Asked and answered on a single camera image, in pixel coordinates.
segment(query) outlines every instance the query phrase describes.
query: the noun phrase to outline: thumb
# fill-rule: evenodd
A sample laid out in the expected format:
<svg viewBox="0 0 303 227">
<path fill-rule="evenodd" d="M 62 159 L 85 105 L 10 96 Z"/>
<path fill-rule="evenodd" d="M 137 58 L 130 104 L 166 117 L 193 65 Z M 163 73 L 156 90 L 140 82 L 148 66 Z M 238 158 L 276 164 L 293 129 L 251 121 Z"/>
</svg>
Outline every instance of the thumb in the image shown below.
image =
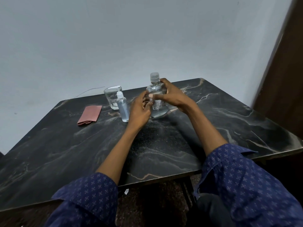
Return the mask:
<svg viewBox="0 0 303 227">
<path fill-rule="evenodd" d="M 145 105 L 144 110 L 145 110 L 145 111 L 151 110 L 152 104 L 153 104 L 153 103 L 152 103 L 151 101 L 148 102 L 148 103 Z"/>
<path fill-rule="evenodd" d="M 149 94 L 149 98 L 150 99 L 154 99 L 154 100 L 157 100 L 157 99 L 160 99 L 160 100 L 163 100 L 165 101 L 166 99 L 166 94 L 165 95 L 160 95 L 160 94 Z"/>
</svg>

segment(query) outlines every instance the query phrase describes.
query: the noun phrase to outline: glass of water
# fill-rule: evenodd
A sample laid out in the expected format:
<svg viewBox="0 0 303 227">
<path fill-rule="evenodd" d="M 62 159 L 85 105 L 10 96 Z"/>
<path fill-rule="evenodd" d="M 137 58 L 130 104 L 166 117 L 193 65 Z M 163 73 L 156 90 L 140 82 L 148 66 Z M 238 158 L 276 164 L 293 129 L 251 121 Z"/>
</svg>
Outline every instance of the glass of water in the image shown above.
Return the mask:
<svg viewBox="0 0 303 227">
<path fill-rule="evenodd" d="M 122 91 L 122 88 L 120 86 L 114 86 L 114 87 L 109 87 L 104 90 L 104 94 L 108 100 L 109 105 L 111 106 L 112 109 L 118 110 L 118 104 L 117 104 L 117 92 Z"/>
</svg>

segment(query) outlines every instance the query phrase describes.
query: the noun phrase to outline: hand sanitizer bottle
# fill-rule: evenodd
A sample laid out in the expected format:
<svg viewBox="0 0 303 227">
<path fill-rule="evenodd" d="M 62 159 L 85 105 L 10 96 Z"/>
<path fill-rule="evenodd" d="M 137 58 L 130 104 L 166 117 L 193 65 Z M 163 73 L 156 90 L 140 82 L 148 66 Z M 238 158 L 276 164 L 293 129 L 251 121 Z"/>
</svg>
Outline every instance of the hand sanitizer bottle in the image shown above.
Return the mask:
<svg viewBox="0 0 303 227">
<path fill-rule="evenodd" d="M 146 90 L 152 94 L 166 94 L 166 87 L 164 83 L 160 82 L 160 77 L 158 72 L 153 72 L 150 74 L 151 85 L 149 85 Z M 168 112 L 168 107 L 166 103 L 162 100 L 155 100 L 153 104 L 153 110 L 151 111 L 151 117 L 157 118 Z"/>
<path fill-rule="evenodd" d="M 123 96 L 123 93 L 121 91 L 117 92 L 117 105 L 119 108 L 119 112 L 122 118 L 123 122 L 128 122 L 129 120 L 129 111 L 127 107 L 127 101 L 126 98 Z"/>
</svg>

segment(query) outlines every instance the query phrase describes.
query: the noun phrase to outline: table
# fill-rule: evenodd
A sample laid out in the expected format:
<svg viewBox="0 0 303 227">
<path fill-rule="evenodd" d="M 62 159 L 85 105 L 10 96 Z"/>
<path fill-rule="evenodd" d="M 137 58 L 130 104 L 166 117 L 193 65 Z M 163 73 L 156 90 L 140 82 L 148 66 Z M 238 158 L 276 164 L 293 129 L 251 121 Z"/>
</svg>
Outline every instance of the table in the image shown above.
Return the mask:
<svg viewBox="0 0 303 227">
<path fill-rule="evenodd" d="M 290 155 L 303 141 L 200 79 L 174 83 L 194 99 L 230 143 L 258 153 L 251 159 Z M 123 91 L 130 102 L 146 87 Z M 103 105 L 97 122 L 77 126 L 84 108 Z M 181 178 L 200 172 L 205 158 L 188 117 L 169 106 L 150 119 L 131 146 L 119 188 Z M 0 160 L 0 210 L 45 202 L 62 186 L 92 174 L 122 136 L 127 123 L 102 95 L 59 102 Z"/>
</svg>

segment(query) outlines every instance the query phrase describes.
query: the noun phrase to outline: shirt sleeve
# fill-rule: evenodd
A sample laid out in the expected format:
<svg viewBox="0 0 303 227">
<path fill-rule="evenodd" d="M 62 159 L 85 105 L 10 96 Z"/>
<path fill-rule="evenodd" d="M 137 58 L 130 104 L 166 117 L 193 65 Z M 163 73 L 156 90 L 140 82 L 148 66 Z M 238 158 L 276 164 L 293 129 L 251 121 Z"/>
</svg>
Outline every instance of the shirt sleeve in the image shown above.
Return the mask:
<svg viewBox="0 0 303 227">
<path fill-rule="evenodd" d="M 45 226 L 115 225 L 118 187 L 102 173 L 69 183 L 59 189 L 52 199 L 64 202 L 50 215 Z"/>
<path fill-rule="evenodd" d="M 279 180 L 241 155 L 247 151 L 233 144 L 215 149 L 203 164 L 195 195 L 219 195 L 240 226 L 303 226 L 300 203 Z"/>
</svg>

